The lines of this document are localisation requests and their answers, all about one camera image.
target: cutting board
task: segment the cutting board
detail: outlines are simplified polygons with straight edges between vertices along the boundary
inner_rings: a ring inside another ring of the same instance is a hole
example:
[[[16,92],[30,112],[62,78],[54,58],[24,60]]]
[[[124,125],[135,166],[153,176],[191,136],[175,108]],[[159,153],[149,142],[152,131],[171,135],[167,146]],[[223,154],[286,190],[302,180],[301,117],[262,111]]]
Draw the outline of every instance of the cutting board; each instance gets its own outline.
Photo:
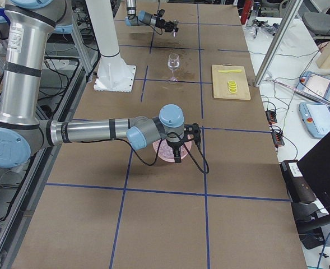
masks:
[[[242,72],[220,73],[219,70],[241,69]],[[237,83],[237,92],[230,93],[228,90],[228,80],[234,80]],[[212,65],[212,86],[213,97],[220,99],[250,100],[250,93],[247,78],[243,66],[223,66]]]

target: black device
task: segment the black device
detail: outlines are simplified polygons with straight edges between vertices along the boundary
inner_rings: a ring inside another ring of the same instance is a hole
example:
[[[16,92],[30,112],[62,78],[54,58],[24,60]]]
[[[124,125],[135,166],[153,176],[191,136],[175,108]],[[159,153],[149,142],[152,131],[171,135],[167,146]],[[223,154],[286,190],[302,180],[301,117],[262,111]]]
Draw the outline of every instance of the black device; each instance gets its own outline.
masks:
[[[310,204],[316,197],[300,172],[297,160],[283,161],[281,170],[287,189],[294,203]]]
[[[172,152],[174,154],[175,163],[181,163],[181,146],[184,145],[185,142],[194,141],[195,145],[200,149],[201,148],[201,130],[197,123],[193,123],[192,125],[184,126],[184,136],[181,141],[171,142],[167,141],[167,144],[172,148]]]
[[[329,212],[324,215],[318,212],[318,208],[313,204],[292,204],[298,232],[314,234],[308,236],[308,240],[302,241],[305,247],[310,249],[323,244],[323,238],[325,239],[330,231],[330,132],[301,158],[297,165],[316,197]]]

